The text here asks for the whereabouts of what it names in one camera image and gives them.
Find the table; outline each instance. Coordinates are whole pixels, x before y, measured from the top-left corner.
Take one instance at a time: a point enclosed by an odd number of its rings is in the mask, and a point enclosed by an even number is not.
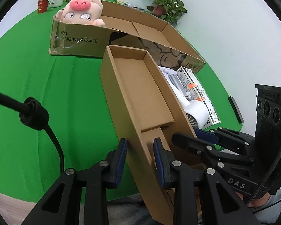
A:
[[[65,155],[65,168],[89,168],[117,146],[99,69],[102,59],[51,56],[51,21],[59,8],[23,18],[0,39],[0,92],[21,102],[34,97],[50,114],[49,124]],[[198,73],[221,123],[240,130],[228,94],[209,65]],[[16,112],[0,106],[0,193],[37,202],[59,176],[59,158],[44,131],[19,121]],[[108,200],[137,193],[127,165]]]

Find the pink pig snout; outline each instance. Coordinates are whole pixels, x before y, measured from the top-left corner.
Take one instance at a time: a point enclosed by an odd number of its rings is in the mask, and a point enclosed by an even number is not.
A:
[[[75,0],[70,2],[70,8],[76,11],[84,11],[90,8],[90,2],[85,0]]]

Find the cardboard box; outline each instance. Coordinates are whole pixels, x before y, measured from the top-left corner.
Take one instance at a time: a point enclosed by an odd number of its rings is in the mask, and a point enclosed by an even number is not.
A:
[[[209,118],[204,125],[204,128],[208,128],[212,125],[220,123],[220,119],[213,104],[211,103],[210,98],[208,97],[200,81],[195,76],[194,72],[188,68],[180,67],[177,70],[177,76],[185,90],[191,93],[192,99],[204,102],[208,108]]]
[[[49,53],[102,58],[107,45],[146,49],[159,66],[198,72],[205,61],[168,22],[118,3],[102,1],[106,27],[65,24],[54,16]]]
[[[197,155],[171,142],[178,131],[195,136],[186,114],[146,50],[107,46],[100,76],[117,136],[130,142],[126,160],[142,198],[153,219],[172,225],[173,190],[159,186],[153,140],[161,138],[177,160],[200,163]]]

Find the stuffed animal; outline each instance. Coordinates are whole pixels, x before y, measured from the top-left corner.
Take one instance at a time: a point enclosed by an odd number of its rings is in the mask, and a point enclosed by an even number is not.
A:
[[[67,24],[105,26],[102,9],[101,0],[71,0],[55,17]]]

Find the pink plant pot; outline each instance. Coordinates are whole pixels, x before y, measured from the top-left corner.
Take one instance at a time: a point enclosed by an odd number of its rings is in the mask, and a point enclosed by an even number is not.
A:
[[[156,17],[160,17],[161,15],[166,14],[166,12],[167,10],[163,6],[158,5],[153,9],[152,14],[155,15]]]

